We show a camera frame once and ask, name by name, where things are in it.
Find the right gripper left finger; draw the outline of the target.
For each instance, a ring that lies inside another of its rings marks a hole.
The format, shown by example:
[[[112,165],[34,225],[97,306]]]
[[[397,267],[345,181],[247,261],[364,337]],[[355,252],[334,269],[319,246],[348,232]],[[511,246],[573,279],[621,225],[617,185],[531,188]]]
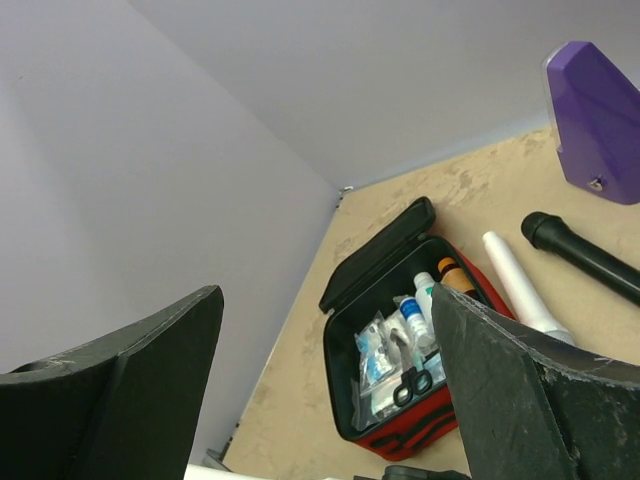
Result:
[[[4,479],[181,479],[223,318],[205,286],[1,376]]]

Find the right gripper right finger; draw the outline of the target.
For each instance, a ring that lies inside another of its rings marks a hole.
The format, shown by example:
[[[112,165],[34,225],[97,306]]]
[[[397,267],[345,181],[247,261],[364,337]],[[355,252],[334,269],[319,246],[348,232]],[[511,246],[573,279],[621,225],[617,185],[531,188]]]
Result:
[[[574,347],[447,286],[433,291],[474,479],[636,479],[639,368]]]

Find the red black medicine case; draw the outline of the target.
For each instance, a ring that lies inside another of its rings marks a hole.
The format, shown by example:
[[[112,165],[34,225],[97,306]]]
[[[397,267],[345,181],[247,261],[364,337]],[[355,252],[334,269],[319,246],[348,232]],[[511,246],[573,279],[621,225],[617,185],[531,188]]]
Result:
[[[336,267],[319,301],[336,430],[388,461],[457,426],[430,311],[434,285],[511,314],[484,274],[432,234],[435,221],[431,201],[414,200]]]

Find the small blue label bottle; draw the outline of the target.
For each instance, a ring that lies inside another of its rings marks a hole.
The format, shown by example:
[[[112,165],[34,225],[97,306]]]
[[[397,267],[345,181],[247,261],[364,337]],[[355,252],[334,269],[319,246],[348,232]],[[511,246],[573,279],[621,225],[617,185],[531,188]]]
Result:
[[[433,325],[424,317],[414,297],[406,297],[399,304],[400,313],[411,332],[417,350],[428,357],[436,349]]]

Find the white plastic bottle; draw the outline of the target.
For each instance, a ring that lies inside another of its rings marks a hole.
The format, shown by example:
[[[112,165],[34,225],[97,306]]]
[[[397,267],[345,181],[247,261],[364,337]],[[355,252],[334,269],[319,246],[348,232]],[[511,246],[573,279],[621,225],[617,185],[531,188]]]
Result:
[[[432,291],[435,285],[435,280],[428,272],[420,272],[414,276],[413,282],[416,288],[416,302],[420,307],[425,321],[430,326],[433,326]]]

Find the brown medicine bottle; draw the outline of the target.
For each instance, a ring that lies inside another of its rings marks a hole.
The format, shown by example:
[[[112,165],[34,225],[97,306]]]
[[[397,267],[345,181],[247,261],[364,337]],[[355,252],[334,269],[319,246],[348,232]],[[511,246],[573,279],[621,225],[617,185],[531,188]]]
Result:
[[[442,284],[471,298],[478,299],[475,286],[454,258],[444,257],[438,262],[437,268],[441,275]]]

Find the black handled scissors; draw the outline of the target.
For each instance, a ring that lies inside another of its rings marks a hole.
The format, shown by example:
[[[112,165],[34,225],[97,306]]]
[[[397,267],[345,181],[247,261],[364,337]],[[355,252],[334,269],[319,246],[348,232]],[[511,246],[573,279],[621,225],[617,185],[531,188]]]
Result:
[[[398,329],[391,330],[390,339],[399,349],[402,366],[400,384],[393,392],[393,401],[396,406],[404,407],[415,397],[428,392],[433,386],[433,379],[427,370],[416,368],[409,344],[402,338]]]

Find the white gauze packet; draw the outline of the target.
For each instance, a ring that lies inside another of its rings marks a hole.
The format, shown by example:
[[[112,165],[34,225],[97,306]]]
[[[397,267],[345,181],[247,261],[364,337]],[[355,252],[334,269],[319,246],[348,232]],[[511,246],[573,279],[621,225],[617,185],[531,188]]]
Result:
[[[351,399],[354,407],[351,425],[357,431],[364,431],[398,412],[400,408],[395,404],[393,394],[399,385],[399,377],[391,378],[362,395],[360,384],[351,381]]]

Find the blue pouch packet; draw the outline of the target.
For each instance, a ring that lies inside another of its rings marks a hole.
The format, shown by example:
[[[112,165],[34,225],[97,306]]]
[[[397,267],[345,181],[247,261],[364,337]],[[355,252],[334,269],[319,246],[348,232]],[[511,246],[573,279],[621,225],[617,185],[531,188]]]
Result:
[[[432,384],[438,385],[446,380],[441,354],[439,351],[432,352],[423,361],[423,369],[431,375]]]

